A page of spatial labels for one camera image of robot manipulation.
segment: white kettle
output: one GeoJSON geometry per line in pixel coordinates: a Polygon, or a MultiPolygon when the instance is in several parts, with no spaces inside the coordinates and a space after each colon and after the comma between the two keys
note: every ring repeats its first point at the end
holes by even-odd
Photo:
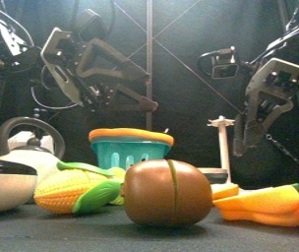
{"type": "Polygon", "coordinates": [[[62,158],[63,151],[62,137],[57,130],[43,121],[30,117],[14,117],[0,126],[0,159],[34,168],[37,170],[37,186],[50,174],[58,172],[55,164],[62,158]],[[39,146],[38,138],[29,139],[25,146],[17,147],[9,152],[9,134],[18,125],[34,126],[50,135],[54,143],[54,154],[39,146]]]}

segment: black backdrop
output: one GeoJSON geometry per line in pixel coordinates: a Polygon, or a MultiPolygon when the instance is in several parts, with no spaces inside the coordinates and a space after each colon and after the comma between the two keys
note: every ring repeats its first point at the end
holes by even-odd
{"type": "MultiPolygon", "coordinates": [[[[27,29],[37,46],[42,46],[53,27],[67,31],[74,1],[3,1],[9,15],[27,29]]],[[[114,0],[114,25],[108,43],[144,69],[146,68],[146,1],[114,0]]],[[[233,119],[243,110],[247,83],[241,77],[225,81],[207,79],[197,72],[196,58],[208,51],[235,46],[240,58],[252,60],[283,33],[279,2],[273,0],[169,0],[153,1],[152,87],[158,109],[152,114],[152,130],[166,128],[176,143],[166,158],[199,167],[220,167],[217,130],[208,119],[219,115],[233,119]]],[[[293,0],[283,1],[292,12],[293,0]]],[[[90,8],[112,23],[108,0],[82,0],[78,12],[90,8]]],[[[31,116],[38,107],[31,87],[43,104],[62,106],[66,97],[58,90],[33,85],[30,77],[0,79],[0,124],[14,116],[31,116]]],[[[145,95],[145,87],[129,86],[145,95]]],[[[299,159],[299,95],[293,109],[272,124],[268,133],[299,159]]],[[[145,128],[141,112],[92,113],[82,107],[49,110],[47,123],[59,131],[66,144],[65,161],[96,163],[88,133],[100,127],[145,128]]],[[[229,152],[232,127],[227,128],[229,152]]],[[[299,182],[299,165],[263,139],[256,149],[241,157],[229,155],[232,179],[241,187],[263,187],[299,182]]]]}

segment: kettle handle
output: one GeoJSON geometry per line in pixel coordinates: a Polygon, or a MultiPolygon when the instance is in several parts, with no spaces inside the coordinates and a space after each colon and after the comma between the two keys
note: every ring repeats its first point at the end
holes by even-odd
{"type": "Polygon", "coordinates": [[[65,143],[63,143],[63,139],[59,133],[43,121],[35,118],[23,117],[23,116],[9,119],[0,126],[0,156],[3,156],[9,153],[9,146],[7,146],[9,134],[13,128],[17,127],[18,125],[31,125],[34,127],[38,127],[38,129],[43,130],[50,135],[53,143],[54,143],[53,155],[58,159],[61,159],[65,152],[65,143]]]}

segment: plastic basket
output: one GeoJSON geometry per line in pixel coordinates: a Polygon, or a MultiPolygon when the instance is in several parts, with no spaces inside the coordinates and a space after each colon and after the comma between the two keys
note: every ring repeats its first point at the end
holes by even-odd
{"type": "Polygon", "coordinates": [[[149,159],[161,159],[170,146],[160,141],[137,137],[97,137],[92,141],[92,150],[97,154],[98,167],[109,169],[114,166],[128,168],[149,159]]]}

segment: gray mat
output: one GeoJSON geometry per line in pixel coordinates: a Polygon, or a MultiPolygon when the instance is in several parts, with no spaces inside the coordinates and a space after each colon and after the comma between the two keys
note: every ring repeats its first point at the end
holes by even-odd
{"type": "Polygon", "coordinates": [[[299,251],[299,227],[224,221],[216,209],[184,228],[138,226],[121,206],[73,217],[34,204],[0,214],[0,251],[299,251]]]}

